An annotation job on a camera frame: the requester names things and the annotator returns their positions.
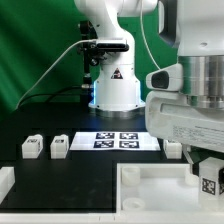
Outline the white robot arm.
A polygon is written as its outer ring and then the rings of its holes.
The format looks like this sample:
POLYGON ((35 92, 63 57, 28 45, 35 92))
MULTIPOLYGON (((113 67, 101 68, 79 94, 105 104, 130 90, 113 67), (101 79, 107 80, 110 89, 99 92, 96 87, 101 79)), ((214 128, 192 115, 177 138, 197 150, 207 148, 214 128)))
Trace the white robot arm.
POLYGON ((216 151, 198 171, 224 175, 224 0, 146 0, 177 62, 150 73, 145 122, 154 137, 216 151))

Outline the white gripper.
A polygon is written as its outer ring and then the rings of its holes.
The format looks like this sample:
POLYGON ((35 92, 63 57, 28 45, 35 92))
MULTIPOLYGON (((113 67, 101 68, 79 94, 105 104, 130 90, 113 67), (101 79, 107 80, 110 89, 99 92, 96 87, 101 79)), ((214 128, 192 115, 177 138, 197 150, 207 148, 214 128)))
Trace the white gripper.
POLYGON ((151 136, 186 144, 182 152, 193 175, 199 174, 201 159, 192 146, 224 153, 224 110, 191 107, 185 95, 151 91, 145 125, 151 136))

